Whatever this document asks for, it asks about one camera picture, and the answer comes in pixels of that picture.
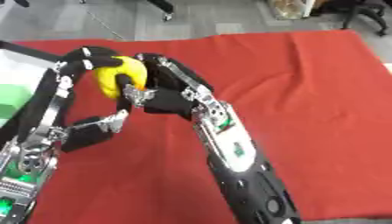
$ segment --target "black robotic forearm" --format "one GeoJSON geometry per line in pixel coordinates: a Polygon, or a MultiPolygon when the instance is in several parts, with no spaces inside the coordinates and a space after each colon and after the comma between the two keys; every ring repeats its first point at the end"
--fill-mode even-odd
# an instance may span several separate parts
{"type": "MultiPolygon", "coordinates": [[[[185,118],[190,118],[205,145],[207,164],[237,220],[241,224],[299,224],[297,210],[283,182],[233,108],[216,100],[213,88],[176,60],[157,54],[139,54],[139,59],[168,88],[175,87],[193,102],[191,111],[184,108],[182,113],[178,109],[172,112],[190,114],[185,118]]],[[[170,104],[165,106],[164,111],[170,112],[170,104]]]]}

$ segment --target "robotic hand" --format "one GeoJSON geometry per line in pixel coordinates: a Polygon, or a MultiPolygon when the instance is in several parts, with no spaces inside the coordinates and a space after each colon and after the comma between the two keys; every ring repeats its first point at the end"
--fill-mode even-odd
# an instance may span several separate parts
{"type": "Polygon", "coordinates": [[[54,68],[47,69],[24,109],[17,135],[0,152],[0,223],[26,222],[42,185],[56,169],[57,142],[63,143],[63,151],[71,151],[109,139],[120,131],[131,108],[121,94],[113,115],[90,117],[70,127],[66,127],[63,120],[75,95],[74,85],[87,70],[116,67],[118,75],[112,82],[120,87],[133,83],[132,76],[136,73],[142,78],[133,84],[143,87],[144,65],[129,60],[116,57],[116,52],[107,48],[85,46],[68,53],[54,68]]]}
{"type": "Polygon", "coordinates": [[[175,59],[139,53],[148,70],[146,89],[131,84],[125,97],[147,113],[173,113],[192,122],[208,153],[207,164],[241,224],[298,224],[282,181],[242,125],[232,106],[175,59]]]}

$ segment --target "yellow ball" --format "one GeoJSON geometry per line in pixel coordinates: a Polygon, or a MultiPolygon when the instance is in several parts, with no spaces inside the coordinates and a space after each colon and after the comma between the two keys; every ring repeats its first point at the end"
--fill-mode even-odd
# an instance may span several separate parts
{"type": "Polygon", "coordinates": [[[94,70],[101,91],[108,98],[116,99],[120,96],[120,90],[116,85],[117,74],[127,74],[135,88],[144,90],[147,82],[147,69],[144,64],[137,59],[132,59],[127,56],[115,56],[113,58],[122,60],[122,65],[117,67],[101,67],[94,70]]]}

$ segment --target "red mat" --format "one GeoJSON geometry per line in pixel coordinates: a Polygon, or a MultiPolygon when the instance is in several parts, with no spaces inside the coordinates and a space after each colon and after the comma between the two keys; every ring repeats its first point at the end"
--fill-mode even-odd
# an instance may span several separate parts
{"type": "MultiPolygon", "coordinates": [[[[392,76],[353,32],[21,44],[178,59],[234,104],[303,219],[392,215],[392,76]]],[[[77,94],[72,121],[114,111],[91,75],[77,94]]],[[[31,223],[233,224],[205,158],[189,123],[136,111],[113,140],[62,155],[31,223]]]]}

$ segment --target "chair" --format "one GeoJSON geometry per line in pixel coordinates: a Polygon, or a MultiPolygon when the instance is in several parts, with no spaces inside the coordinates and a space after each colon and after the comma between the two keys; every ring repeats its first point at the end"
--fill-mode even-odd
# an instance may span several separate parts
{"type": "MultiPolygon", "coordinates": [[[[87,0],[79,0],[81,4],[85,4],[87,0]]],[[[174,15],[174,6],[167,2],[166,0],[147,0],[149,3],[154,4],[157,6],[160,10],[164,12],[164,18],[163,20],[169,21],[173,18],[174,15]]]]}
{"type": "Polygon", "coordinates": [[[379,36],[386,35],[388,29],[383,15],[385,6],[380,3],[367,3],[366,0],[332,0],[324,3],[316,9],[312,15],[317,16],[321,13],[346,13],[347,17],[343,22],[342,29],[347,29],[354,17],[362,14],[372,18],[377,22],[381,29],[376,33],[379,36]]]}

